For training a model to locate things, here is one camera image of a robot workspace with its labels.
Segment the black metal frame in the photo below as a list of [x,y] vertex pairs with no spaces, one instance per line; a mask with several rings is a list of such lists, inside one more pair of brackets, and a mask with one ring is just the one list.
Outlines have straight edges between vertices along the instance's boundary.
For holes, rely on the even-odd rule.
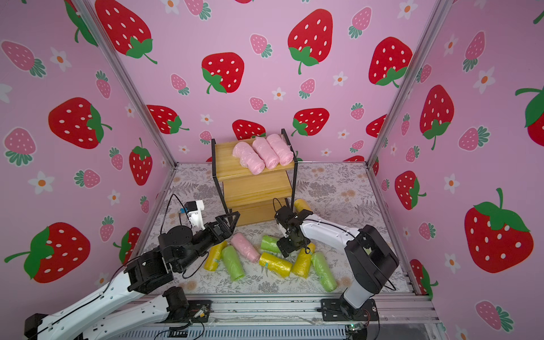
[[[293,150],[293,146],[291,145],[291,142],[289,141],[289,136],[287,135],[287,132],[285,131],[285,129],[281,129],[281,134],[283,135],[283,137],[285,138],[285,142],[291,149],[291,152],[293,153],[293,161],[295,162],[295,168],[293,169],[293,181],[291,182],[292,193],[291,193],[291,204],[290,204],[291,211],[293,211],[294,204],[295,204],[296,173],[299,167],[299,161],[296,159],[295,151]],[[217,193],[219,194],[219,198],[221,198],[223,209],[225,209],[225,214],[228,214],[230,210],[227,208],[227,203],[225,202],[225,196],[223,194],[223,190],[221,188],[221,185],[219,184],[219,180],[217,179],[217,171],[215,167],[215,138],[212,138],[212,177],[213,177],[213,182],[215,183],[215,188],[217,189]]]

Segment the green wrapped roll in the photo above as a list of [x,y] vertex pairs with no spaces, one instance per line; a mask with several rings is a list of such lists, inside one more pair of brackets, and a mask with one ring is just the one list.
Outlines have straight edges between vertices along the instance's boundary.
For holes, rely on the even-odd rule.
[[227,271],[231,275],[232,281],[240,280],[245,276],[244,268],[242,268],[238,253],[232,245],[221,251],[221,259],[223,260],[225,267],[227,267]]
[[325,288],[327,292],[332,292],[336,289],[336,280],[332,276],[332,272],[329,269],[325,255],[322,252],[316,252],[312,255],[312,264],[313,268],[316,270],[317,275],[319,276],[319,283]]
[[278,248],[276,244],[278,240],[279,239],[277,237],[264,235],[263,240],[261,241],[261,249],[279,253],[280,248]]

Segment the plastic wrap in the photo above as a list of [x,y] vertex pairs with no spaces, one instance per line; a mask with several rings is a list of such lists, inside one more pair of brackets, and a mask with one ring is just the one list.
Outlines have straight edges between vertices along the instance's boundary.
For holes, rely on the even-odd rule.
[[259,262],[261,254],[255,250],[253,245],[242,234],[236,233],[231,239],[231,244],[243,257],[253,263]]
[[308,244],[310,248],[310,253],[306,254],[306,248],[302,248],[299,252],[299,255],[296,257],[295,264],[291,269],[291,272],[297,276],[308,278],[310,273],[310,266],[312,264],[312,254],[316,252],[316,245],[313,243]]
[[293,161],[293,151],[280,135],[273,133],[267,136],[267,142],[280,159],[281,165],[287,165]]
[[319,276],[319,283],[321,283],[323,288],[327,292],[332,292],[335,290],[337,287],[336,280],[335,277],[332,276],[327,260],[325,259],[325,255],[323,255],[322,252],[316,252],[314,255],[312,255],[312,264],[317,275]]
[[258,175],[264,170],[264,162],[248,143],[241,141],[232,149],[232,155],[240,158],[240,165]]
[[280,248],[278,248],[276,244],[278,240],[279,239],[277,237],[263,235],[263,240],[261,241],[261,249],[279,253]]
[[264,161],[264,165],[268,169],[275,168],[280,162],[280,158],[276,155],[274,150],[268,144],[266,138],[255,137],[253,141],[253,150],[258,153],[259,157]]
[[217,266],[219,265],[219,260],[221,260],[221,250],[223,250],[226,246],[227,246],[227,241],[223,241],[222,243],[216,244],[215,246],[209,249],[208,259],[206,260],[206,263],[204,264],[204,269],[208,271],[217,270]]
[[287,276],[289,276],[289,273],[291,272],[291,267],[293,266],[291,262],[275,257],[274,255],[267,252],[264,252],[261,255],[261,258],[259,259],[259,264],[280,275],[282,278],[286,278]]
[[224,248],[221,252],[221,256],[225,267],[227,267],[228,273],[231,275],[232,281],[240,280],[245,276],[244,268],[242,268],[238,253],[232,245]]

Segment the strawberry wallpaper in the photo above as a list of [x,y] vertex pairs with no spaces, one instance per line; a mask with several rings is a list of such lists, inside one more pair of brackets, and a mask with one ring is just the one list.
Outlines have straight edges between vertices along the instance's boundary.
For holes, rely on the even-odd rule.
[[449,339],[536,339],[544,4],[455,1],[373,169]]
[[0,32],[0,314],[19,339],[127,261],[169,168],[70,1],[10,1]]
[[303,160],[368,158],[434,0],[96,0],[177,161],[281,128]]

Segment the pink towel roll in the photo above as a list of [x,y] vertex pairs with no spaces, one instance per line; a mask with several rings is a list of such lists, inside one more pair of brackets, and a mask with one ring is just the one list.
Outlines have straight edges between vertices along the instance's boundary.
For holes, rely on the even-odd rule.
[[240,158],[240,165],[244,168],[248,168],[252,174],[258,175],[264,170],[264,162],[260,159],[259,155],[251,148],[251,146],[241,141],[234,146],[232,155]]
[[266,165],[268,169],[275,168],[280,162],[280,158],[276,155],[274,150],[272,150],[266,138],[255,137],[253,150],[259,154],[259,157],[264,161],[264,165]]
[[255,247],[242,234],[236,233],[231,239],[231,244],[243,257],[253,263],[259,262],[261,254],[255,250]]
[[276,155],[280,158],[281,165],[285,166],[293,161],[293,151],[291,151],[290,147],[280,137],[280,135],[275,133],[268,135],[267,142],[270,144],[270,147],[272,150],[274,150]]

